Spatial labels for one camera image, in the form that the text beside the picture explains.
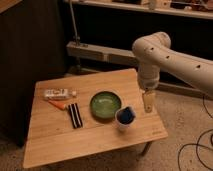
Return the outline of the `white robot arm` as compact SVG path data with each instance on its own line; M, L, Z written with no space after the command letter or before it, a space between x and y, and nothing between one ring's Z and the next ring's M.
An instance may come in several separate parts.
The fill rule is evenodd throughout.
M138 84L143 90L144 109L153 109L154 90L159 85L160 70L170 73L213 99L213 61L170 49L171 39L156 32L134 41L132 52L138 60Z

